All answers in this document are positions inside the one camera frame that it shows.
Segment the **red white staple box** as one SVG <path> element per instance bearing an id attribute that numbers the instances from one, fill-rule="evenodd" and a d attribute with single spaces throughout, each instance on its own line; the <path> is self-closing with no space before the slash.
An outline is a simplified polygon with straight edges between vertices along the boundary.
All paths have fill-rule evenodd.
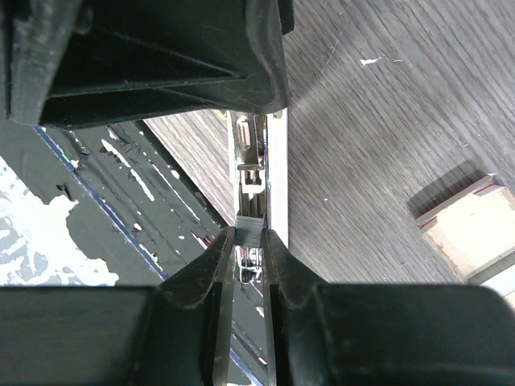
<path id="1" fill-rule="evenodd" d="M 487 174 L 419 216 L 422 238 L 461 282 L 514 307 L 514 194 Z"/>

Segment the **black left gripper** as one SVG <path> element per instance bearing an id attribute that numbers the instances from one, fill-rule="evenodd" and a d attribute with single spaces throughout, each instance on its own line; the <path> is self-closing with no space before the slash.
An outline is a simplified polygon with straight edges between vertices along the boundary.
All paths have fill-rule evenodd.
<path id="1" fill-rule="evenodd" d="M 290 1 L 4 1 L 1 117 L 85 129 L 287 107 Z"/>

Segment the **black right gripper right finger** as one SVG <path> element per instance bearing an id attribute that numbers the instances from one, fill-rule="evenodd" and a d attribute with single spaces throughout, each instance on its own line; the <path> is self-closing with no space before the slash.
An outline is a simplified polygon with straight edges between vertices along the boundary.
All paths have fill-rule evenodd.
<path id="1" fill-rule="evenodd" d="M 261 239 L 269 384 L 513 384 L 514 315 L 493 290 L 329 283 Z"/>

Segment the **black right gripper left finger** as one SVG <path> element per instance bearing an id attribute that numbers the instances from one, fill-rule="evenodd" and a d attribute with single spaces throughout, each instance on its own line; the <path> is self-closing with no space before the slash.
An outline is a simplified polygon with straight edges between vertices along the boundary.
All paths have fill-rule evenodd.
<path id="1" fill-rule="evenodd" d="M 235 230 L 157 286 L 4 286 L 4 385 L 224 385 Z"/>

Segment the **silver staple strips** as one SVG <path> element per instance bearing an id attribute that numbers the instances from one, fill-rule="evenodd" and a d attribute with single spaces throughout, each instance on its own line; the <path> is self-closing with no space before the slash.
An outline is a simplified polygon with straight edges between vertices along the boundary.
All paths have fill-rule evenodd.
<path id="1" fill-rule="evenodd" d="M 236 215 L 235 245 L 246 248 L 260 248 L 262 230 L 266 227 L 266 217 Z"/>

